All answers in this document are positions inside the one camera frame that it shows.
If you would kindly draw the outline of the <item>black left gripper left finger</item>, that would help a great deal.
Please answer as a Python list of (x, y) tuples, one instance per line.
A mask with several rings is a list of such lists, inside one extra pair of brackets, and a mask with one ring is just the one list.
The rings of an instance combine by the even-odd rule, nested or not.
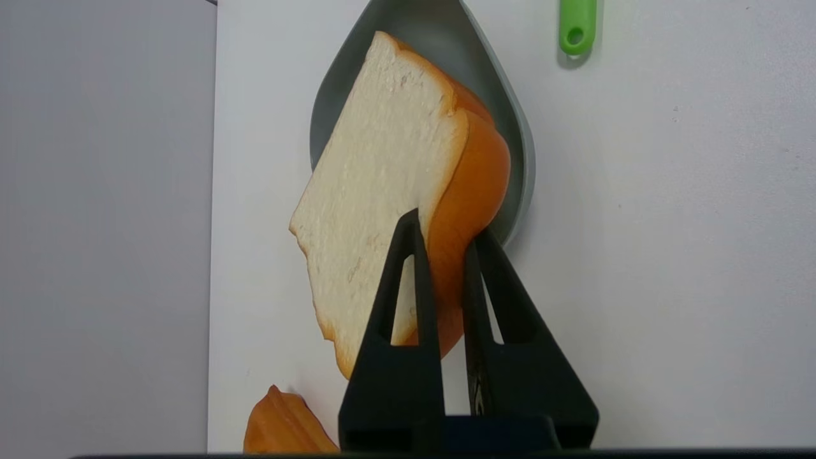
[[(400, 279), (414, 261), (415, 346), (394, 346)], [(434, 289), (419, 212), (397, 222), (358, 357), (339, 410), (342, 451), (440, 451), (445, 421)]]

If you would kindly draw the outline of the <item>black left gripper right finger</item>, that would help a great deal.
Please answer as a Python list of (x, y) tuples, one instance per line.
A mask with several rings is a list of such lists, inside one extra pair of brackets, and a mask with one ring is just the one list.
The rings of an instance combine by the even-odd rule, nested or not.
[(591, 446), (599, 410), (488, 229), (467, 247), (463, 323), (473, 415), (506, 423), (518, 446)]

